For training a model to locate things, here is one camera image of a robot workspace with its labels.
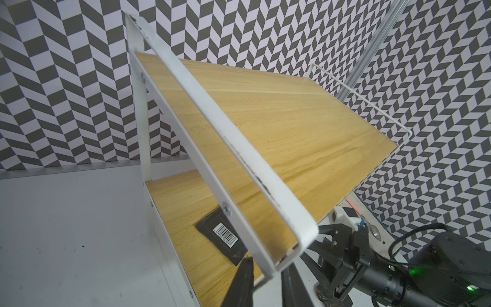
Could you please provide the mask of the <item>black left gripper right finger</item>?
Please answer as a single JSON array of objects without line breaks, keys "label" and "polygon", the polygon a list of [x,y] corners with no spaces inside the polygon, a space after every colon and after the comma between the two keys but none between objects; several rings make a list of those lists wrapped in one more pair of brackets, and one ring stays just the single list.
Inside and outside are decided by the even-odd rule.
[{"label": "black left gripper right finger", "polygon": [[314,306],[295,264],[281,273],[281,290],[283,307]]}]

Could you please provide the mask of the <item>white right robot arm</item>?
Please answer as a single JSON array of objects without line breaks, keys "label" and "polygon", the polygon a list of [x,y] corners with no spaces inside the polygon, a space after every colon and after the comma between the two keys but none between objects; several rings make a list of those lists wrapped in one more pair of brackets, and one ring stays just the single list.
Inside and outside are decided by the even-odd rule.
[{"label": "white right robot arm", "polygon": [[437,234],[408,262],[393,260],[395,245],[384,257],[370,247],[370,231],[343,224],[320,226],[323,241],[309,250],[318,260],[301,259],[318,281],[325,305],[352,306],[350,291],[366,295],[373,306],[490,306],[490,252],[451,232],[442,223],[419,227]]}]

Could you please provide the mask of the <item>black tea bag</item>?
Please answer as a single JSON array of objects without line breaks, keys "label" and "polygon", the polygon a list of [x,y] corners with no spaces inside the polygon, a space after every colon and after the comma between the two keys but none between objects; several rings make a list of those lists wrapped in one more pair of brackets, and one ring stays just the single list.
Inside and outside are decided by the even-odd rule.
[{"label": "black tea bag", "polygon": [[220,207],[199,220],[195,227],[234,266],[238,266],[248,252],[248,249]]}]

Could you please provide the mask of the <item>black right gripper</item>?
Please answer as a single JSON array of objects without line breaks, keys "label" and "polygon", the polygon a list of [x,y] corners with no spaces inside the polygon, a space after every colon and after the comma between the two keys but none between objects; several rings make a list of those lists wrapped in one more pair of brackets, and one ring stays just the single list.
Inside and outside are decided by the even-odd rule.
[{"label": "black right gripper", "polygon": [[358,230],[344,224],[322,225],[319,234],[331,240],[313,241],[308,247],[318,254],[314,261],[307,253],[300,258],[318,281],[320,298],[330,296],[341,306],[352,306],[349,292],[370,266],[370,231],[365,226]]}]

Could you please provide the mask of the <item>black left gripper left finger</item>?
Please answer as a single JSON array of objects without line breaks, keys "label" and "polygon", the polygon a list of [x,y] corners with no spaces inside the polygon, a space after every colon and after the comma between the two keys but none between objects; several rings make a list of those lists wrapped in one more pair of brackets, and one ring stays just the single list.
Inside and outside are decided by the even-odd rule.
[{"label": "black left gripper left finger", "polygon": [[254,261],[244,258],[225,295],[221,307],[252,307],[254,291]]}]

